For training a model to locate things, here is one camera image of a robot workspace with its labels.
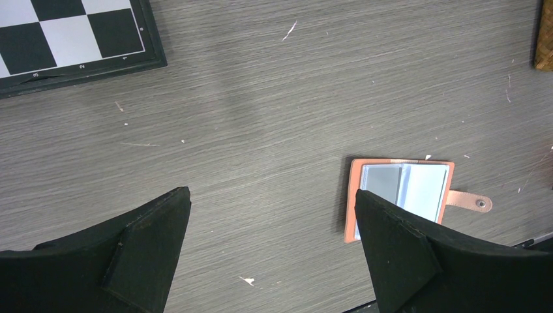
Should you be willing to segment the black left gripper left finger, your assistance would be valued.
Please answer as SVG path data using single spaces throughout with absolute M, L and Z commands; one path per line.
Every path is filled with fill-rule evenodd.
M 163 312 L 191 211 L 181 186 L 82 231 L 1 253 L 2 312 Z

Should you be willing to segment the pink leather card holder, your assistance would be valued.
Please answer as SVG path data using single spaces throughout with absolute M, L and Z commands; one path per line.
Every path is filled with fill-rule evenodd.
M 487 213 L 493 208 L 486 196 L 451 189 L 455 163 L 436 160 L 355 158 L 351 162 L 346 204 L 344 242 L 361 239 L 355 215 L 355 195 L 367 190 L 429 221 L 441 224 L 450 205 Z

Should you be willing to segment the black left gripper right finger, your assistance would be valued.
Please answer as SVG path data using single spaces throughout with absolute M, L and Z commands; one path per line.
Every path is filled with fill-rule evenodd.
M 477 239 L 366 190 L 355 215 L 381 312 L 551 312 L 552 253 Z

